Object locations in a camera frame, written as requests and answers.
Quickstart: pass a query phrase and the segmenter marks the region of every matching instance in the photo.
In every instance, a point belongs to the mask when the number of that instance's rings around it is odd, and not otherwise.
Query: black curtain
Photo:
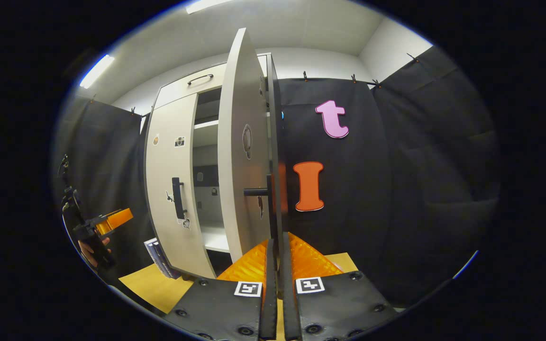
[[[117,261],[98,276],[151,311],[156,308],[127,289],[119,277],[153,263],[143,242],[154,238],[145,197],[143,156],[146,130],[141,116],[82,97],[75,97],[61,114],[52,148],[56,210],[60,212],[64,183],[57,176],[65,153],[69,156],[69,183],[80,195],[84,218],[130,208],[134,218],[115,229],[107,248]],[[69,232],[78,223],[65,215]]]
[[[348,252],[392,304],[407,306],[479,247],[499,191],[496,135],[476,89],[436,47],[380,85],[280,80],[288,230],[323,254]],[[340,140],[315,113],[328,99],[345,108]],[[291,168],[305,161],[324,165],[320,211],[294,209]]]

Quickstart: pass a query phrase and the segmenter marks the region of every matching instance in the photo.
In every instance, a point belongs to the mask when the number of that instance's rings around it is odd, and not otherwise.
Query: fluorescent light
[[[108,68],[109,65],[111,65],[113,60],[114,58],[112,56],[105,54],[105,56],[102,57],[102,59],[99,60],[98,63],[96,63],[96,65],[94,65],[94,67],[91,68],[91,70],[87,73],[87,75],[85,75],[84,79],[80,83],[80,86],[86,89],[89,88],[94,83],[94,81],[98,77],[100,77],[100,75],[102,75],[102,72],[104,72],[106,68]]]
[[[214,5],[223,4],[225,2],[230,2],[231,0],[199,0],[193,4],[187,6],[187,13],[195,13],[196,11],[212,7]]]

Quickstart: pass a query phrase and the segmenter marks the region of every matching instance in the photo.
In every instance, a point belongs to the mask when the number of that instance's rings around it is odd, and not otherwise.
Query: black door handle
[[[176,208],[176,218],[184,219],[184,213],[186,209],[182,209],[182,197],[180,196],[180,185],[184,183],[180,182],[179,178],[172,178],[172,193],[174,195],[174,207]]]
[[[200,79],[200,78],[204,78],[204,77],[208,77],[208,76],[209,76],[210,78],[214,77],[214,75],[212,75],[212,73],[210,73],[210,74],[208,74],[208,75],[199,76],[199,77],[195,78],[194,80],[198,80],[198,79]],[[187,84],[191,85],[191,82],[193,82],[194,80],[190,80]]]

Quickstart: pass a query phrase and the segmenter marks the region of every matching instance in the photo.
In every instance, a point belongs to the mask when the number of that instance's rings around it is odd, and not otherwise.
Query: orange object
[[[104,235],[105,233],[109,233],[110,231],[117,229],[117,227],[120,227],[122,224],[132,218],[134,218],[134,216],[129,208],[124,209],[123,211],[117,210],[109,213],[107,220],[100,224],[96,224],[96,228],[98,229],[100,235]]]
[[[307,242],[288,233],[292,255],[292,280],[340,275],[343,272]]]
[[[323,208],[319,198],[319,172],[323,169],[320,162],[301,162],[294,165],[294,172],[299,175],[300,199],[296,211],[317,211]]]
[[[265,279],[268,242],[269,240],[265,240],[257,246],[254,246],[216,279],[229,281],[259,281],[263,284],[264,298],[264,294],[266,293]]]

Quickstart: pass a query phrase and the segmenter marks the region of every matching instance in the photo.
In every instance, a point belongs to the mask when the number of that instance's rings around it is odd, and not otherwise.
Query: cabinet door
[[[244,188],[266,188],[265,89],[256,51],[246,29],[241,28],[229,52],[218,115],[220,200],[233,262],[271,238],[267,198],[243,195]]]
[[[193,190],[193,125],[197,94],[188,95],[153,111],[146,149],[146,186],[155,233],[170,264],[193,275],[215,278],[201,236]],[[172,178],[180,186],[188,228],[176,218]]]

